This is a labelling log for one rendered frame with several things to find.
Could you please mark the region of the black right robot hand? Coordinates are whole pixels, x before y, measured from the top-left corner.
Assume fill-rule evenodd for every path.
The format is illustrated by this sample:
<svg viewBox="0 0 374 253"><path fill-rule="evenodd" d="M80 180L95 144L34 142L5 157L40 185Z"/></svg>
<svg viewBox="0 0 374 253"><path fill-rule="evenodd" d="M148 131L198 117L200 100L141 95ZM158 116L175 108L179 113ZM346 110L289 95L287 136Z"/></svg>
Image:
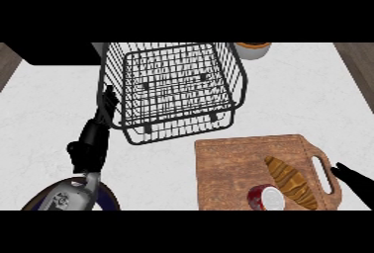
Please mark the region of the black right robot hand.
<svg viewBox="0 0 374 253"><path fill-rule="evenodd" d="M345 182L365 206L374 211L374 180L337 162L330 168L334 177Z"/></svg>

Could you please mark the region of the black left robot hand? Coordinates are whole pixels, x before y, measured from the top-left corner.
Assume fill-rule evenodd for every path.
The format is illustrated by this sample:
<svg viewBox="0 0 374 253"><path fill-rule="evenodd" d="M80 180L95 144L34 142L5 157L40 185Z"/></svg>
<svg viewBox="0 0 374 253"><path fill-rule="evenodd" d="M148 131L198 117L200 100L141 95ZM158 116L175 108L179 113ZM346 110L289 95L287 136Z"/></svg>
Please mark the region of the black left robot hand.
<svg viewBox="0 0 374 253"><path fill-rule="evenodd" d="M98 173L104 167L111 126L105 117L114 117L119 99L113 86L101 95L101 102L93 118L86 122L80 137L67 145L67 153L73 164L73 173Z"/></svg>

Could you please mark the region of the red can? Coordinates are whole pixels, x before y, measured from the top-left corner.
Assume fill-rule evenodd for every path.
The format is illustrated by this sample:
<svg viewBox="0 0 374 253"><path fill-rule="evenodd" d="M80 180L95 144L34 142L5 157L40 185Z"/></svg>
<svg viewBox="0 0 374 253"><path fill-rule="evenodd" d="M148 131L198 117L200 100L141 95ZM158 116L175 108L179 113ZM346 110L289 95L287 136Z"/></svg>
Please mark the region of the red can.
<svg viewBox="0 0 374 253"><path fill-rule="evenodd" d="M281 211L286 208L284 194L271 185L259 185L249 191L247 201L255 211Z"/></svg>

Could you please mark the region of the brown wooden cutting board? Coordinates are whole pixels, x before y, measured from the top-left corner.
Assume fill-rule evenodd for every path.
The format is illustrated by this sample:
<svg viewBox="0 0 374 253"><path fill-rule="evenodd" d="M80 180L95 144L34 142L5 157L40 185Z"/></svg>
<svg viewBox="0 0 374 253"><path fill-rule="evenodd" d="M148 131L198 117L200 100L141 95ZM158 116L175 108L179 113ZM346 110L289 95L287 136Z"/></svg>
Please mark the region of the brown wooden cutting board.
<svg viewBox="0 0 374 253"><path fill-rule="evenodd" d="M274 156L303 174L320 211L336 211L342 190L330 161L300 134L198 140L195 148L197 199L201 211L250 211L253 187L277 185L266 157Z"/></svg>

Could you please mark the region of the brown croissant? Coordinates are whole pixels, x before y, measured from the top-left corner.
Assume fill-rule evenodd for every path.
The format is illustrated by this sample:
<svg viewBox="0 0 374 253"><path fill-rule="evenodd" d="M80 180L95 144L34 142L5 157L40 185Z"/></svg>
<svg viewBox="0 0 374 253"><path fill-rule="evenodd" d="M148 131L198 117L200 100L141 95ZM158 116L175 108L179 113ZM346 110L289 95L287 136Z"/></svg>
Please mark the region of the brown croissant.
<svg viewBox="0 0 374 253"><path fill-rule="evenodd" d="M318 208L317 198L300 170L274 156L265 158L265 163L281 193L299 206L315 211Z"/></svg>

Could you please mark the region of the black appliance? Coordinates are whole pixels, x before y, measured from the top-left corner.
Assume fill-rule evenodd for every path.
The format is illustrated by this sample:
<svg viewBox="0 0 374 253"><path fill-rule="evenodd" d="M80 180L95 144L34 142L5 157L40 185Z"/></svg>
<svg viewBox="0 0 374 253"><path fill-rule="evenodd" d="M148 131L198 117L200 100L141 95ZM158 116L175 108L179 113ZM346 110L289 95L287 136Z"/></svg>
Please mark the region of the black appliance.
<svg viewBox="0 0 374 253"><path fill-rule="evenodd" d="M99 65L101 56L90 42L6 42L33 65Z"/></svg>

